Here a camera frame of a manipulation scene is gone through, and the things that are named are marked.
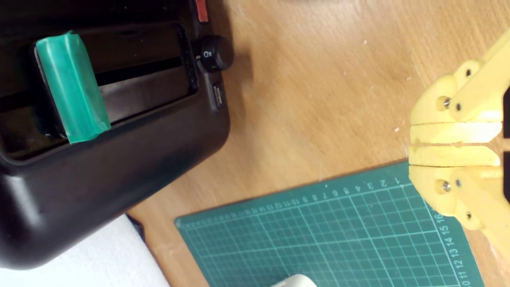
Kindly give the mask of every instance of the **wooden surface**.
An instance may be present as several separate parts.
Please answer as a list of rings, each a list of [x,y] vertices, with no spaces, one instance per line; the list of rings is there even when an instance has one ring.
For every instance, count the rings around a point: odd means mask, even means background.
[[[420,94],[510,27],[503,1],[208,2],[236,50],[230,137],[131,211],[173,287],[207,286],[177,216],[405,159]],[[468,237],[486,286],[510,286],[508,263]]]

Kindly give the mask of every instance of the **green cutting mat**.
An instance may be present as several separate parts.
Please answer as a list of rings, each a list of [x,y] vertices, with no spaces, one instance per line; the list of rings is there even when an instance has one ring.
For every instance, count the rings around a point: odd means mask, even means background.
[[[176,219],[211,287],[483,287],[461,225],[400,163]]]

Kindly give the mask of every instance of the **red button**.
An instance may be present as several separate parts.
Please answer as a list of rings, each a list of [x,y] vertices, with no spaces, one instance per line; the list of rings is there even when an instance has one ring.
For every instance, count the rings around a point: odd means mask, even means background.
[[[207,14],[206,0],[195,0],[196,11],[198,12],[198,21],[200,23],[209,22],[209,16]]]

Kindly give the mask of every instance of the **black knob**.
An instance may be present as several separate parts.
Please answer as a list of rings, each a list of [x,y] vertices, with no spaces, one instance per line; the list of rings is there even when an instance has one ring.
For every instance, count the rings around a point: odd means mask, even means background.
[[[232,43],[223,36],[207,36],[202,41],[200,61],[208,72],[229,68],[234,61]]]

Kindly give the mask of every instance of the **white object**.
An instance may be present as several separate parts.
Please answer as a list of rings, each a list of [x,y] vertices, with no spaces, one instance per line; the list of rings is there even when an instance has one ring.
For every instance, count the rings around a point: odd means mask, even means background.
[[[317,285],[310,278],[296,274],[271,287],[317,287]]]
[[[0,268],[2,287],[170,287],[129,219],[122,215],[39,268]]]

